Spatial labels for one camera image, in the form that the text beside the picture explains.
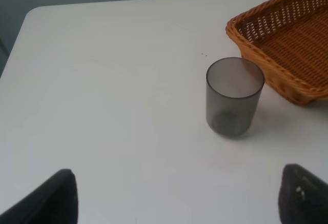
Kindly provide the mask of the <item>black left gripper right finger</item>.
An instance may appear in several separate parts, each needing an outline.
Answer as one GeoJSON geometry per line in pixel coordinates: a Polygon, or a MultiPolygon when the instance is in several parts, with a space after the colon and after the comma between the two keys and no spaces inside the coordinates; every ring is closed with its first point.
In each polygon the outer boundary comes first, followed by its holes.
{"type": "Polygon", "coordinates": [[[285,165],[278,211],[281,223],[327,223],[327,183],[298,164],[285,165]]]}

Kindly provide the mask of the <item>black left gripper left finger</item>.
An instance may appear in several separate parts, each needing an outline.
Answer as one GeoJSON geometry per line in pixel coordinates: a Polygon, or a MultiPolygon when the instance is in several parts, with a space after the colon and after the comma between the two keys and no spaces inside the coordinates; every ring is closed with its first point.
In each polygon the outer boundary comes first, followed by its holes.
{"type": "Polygon", "coordinates": [[[1,223],[78,223],[76,178],[61,169],[1,214],[1,223]]]}

